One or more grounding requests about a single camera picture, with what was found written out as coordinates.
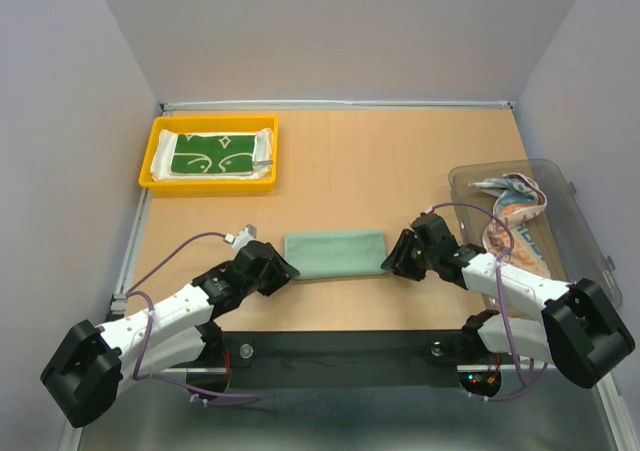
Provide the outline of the orange and green printed towel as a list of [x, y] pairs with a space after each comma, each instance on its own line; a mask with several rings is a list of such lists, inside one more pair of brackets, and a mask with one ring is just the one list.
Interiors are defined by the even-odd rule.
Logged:
[[505, 263], [550, 278], [549, 267], [528, 227], [547, 206], [547, 197], [537, 182], [521, 173], [507, 173], [470, 186], [495, 197], [492, 213], [512, 234], [510, 238], [504, 227], [492, 219], [482, 234], [483, 246], [496, 257], [503, 255]]

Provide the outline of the white terry towel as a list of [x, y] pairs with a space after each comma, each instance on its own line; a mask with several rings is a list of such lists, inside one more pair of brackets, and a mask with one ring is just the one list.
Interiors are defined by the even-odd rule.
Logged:
[[269, 176], [274, 163], [274, 132], [270, 128], [264, 128], [258, 132], [208, 132], [208, 133], [186, 133], [186, 134], [249, 134], [255, 135], [255, 151], [253, 156], [253, 171], [247, 175], [177, 175], [170, 171], [171, 154], [181, 134], [162, 130], [159, 142], [151, 163], [151, 176], [156, 182], [186, 181], [186, 180], [256, 180]]

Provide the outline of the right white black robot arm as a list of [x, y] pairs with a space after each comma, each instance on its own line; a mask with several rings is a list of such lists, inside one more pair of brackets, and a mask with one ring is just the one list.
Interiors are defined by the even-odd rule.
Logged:
[[595, 386], [635, 349], [635, 340], [601, 287], [535, 275], [474, 244], [459, 244], [437, 214], [403, 230], [382, 270], [413, 281], [428, 271], [498, 301], [467, 319], [460, 351], [468, 360], [509, 353], [554, 366], [571, 383]]

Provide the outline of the light teal towel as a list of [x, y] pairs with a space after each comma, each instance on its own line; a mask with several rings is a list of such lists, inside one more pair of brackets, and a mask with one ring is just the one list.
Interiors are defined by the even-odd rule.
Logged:
[[284, 257], [298, 280], [376, 276], [384, 273], [386, 238], [379, 229], [289, 233]]

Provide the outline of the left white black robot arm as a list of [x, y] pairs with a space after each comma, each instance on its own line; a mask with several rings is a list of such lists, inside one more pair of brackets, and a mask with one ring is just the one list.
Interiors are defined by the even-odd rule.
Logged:
[[250, 240], [230, 261], [197, 276], [170, 297], [116, 321], [72, 326], [40, 380], [74, 428], [101, 417], [131, 384], [196, 360], [215, 363], [222, 333], [215, 319], [250, 294], [269, 296], [299, 276], [269, 243]]

